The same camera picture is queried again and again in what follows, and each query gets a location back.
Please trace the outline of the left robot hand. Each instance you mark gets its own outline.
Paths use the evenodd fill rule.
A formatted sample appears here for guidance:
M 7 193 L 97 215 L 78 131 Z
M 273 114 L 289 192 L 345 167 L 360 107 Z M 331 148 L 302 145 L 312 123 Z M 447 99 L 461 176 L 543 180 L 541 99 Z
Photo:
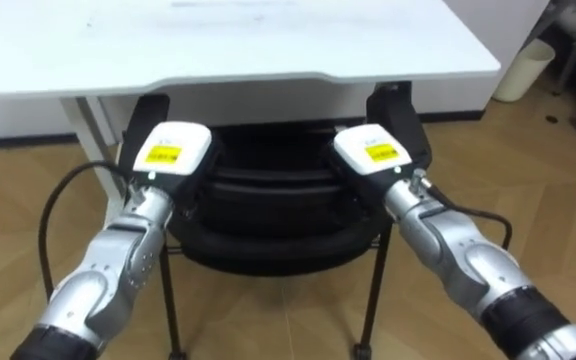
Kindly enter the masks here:
M 205 125 L 170 121 L 157 124 L 132 166 L 140 187 L 166 193 L 178 211 L 191 208 L 214 165 L 220 141 Z

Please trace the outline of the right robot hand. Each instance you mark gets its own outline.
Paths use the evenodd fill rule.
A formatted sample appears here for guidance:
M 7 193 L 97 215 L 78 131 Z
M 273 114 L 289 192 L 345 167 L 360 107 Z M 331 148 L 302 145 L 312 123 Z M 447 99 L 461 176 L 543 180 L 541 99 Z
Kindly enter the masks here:
M 420 203 L 409 189 L 416 165 L 406 148 L 378 124 L 337 132 L 327 147 L 330 166 L 362 204 L 398 221 Z

